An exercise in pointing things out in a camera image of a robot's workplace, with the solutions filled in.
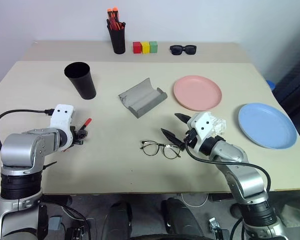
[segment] eyeglasses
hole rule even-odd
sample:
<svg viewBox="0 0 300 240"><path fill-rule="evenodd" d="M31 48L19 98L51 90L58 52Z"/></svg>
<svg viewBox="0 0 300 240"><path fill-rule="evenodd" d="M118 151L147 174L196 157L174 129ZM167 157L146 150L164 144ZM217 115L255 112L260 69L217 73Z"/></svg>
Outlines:
<svg viewBox="0 0 300 240"><path fill-rule="evenodd" d="M159 152L159 148L163 147L163 155L167 159L181 158L179 155L180 148L175 144L161 144L155 141L142 141L140 149L148 156L154 156Z"/></svg>
<svg viewBox="0 0 300 240"><path fill-rule="evenodd" d="M173 55L180 55L182 54L183 51L185 51L186 54L194 55L196 54L197 46L196 45L186 45L186 46L172 45L170 46L170 51Z"/></svg>

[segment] blue plate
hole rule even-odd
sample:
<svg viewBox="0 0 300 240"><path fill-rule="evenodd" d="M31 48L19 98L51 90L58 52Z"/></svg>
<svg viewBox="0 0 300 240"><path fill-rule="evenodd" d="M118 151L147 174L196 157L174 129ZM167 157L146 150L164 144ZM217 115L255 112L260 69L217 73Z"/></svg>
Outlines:
<svg viewBox="0 0 300 240"><path fill-rule="evenodd" d="M266 104L244 105L239 111L239 125L251 141L268 149L287 149L297 140L291 120Z"/></svg>

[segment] table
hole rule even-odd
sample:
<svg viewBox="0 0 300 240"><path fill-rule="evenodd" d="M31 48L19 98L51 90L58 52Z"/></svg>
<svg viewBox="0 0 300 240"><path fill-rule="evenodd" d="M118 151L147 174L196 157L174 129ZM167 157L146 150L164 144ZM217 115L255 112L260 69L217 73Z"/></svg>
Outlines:
<svg viewBox="0 0 300 240"><path fill-rule="evenodd" d="M186 152L170 160L160 152L151 157L140 150L142 140L169 142L160 128L180 139L185 136L187 126L174 113L192 116L195 112L178 104L173 84L186 75L201 75L219 85L222 101L211 112L226 120L224 138L242 147L251 163L269 172L272 190L300 189L300 136L293 147L273 150L256 145L239 128L238 111L244 104L265 103L284 113L240 47L235 43L197 43L195 56L172 56L168 50L172 44L159 42L157 54L135 55L132 44L127 43L126 53L116 55L109 42L41 41L11 68L0 83L0 114L69 104L76 109L73 123L77 127L92 118L84 145L46 157L46 163L57 164L43 172L44 193L229 192L214 165L197 162ZM94 99L82 99L64 76L64 68L73 61L90 65L97 89ZM137 119L118 95L146 78L168 98ZM12 113L0 120L0 138L3 141L9 134L49 124L50 117L44 114Z"/></svg>

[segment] white cable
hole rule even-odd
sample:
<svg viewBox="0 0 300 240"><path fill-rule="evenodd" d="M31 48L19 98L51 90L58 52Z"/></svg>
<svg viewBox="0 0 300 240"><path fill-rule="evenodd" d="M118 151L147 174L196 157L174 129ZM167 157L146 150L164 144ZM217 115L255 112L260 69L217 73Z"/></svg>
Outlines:
<svg viewBox="0 0 300 240"><path fill-rule="evenodd" d="M200 205L194 206L194 205L188 204L188 203L185 201L183 194L181 193L181 198L182 198L182 201L184 202L184 204L187 205L187 206L189 206L189 207L192 207L192 208L200 208L200 207L202 207L203 205L205 205L205 203L206 203L207 200L208 200L208 197L209 197L209 193L206 194L206 198L205 198L205 200L203 201L203 203L201 203Z"/></svg>
<svg viewBox="0 0 300 240"><path fill-rule="evenodd" d="M82 221L82 222L85 221L85 220L83 220L83 219L80 219L80 218L76 218L76 217L71 216L71 215L64 209L63 206L61 207L61 209L62 209L62 211L63 211L65 214L68 215L69 218L74 219L74 220L78 220L78 221ZM94 220L94 221L96 221L96 220L95 220L94 218L92 218L92 217L86 218L86 220Z"/></svg>

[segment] yellow block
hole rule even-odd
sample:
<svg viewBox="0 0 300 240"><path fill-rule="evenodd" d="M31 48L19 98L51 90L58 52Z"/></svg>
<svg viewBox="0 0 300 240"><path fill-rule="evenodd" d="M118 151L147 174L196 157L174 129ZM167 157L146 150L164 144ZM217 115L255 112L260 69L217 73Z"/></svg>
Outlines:
<svg viewBox="0 0 300 240"><path fill-rule="evenodd" d="M150 53L150 44L149 44L148 41L142 41L141 42L141 48L142 48L142 53L143 54Z"/></svg>

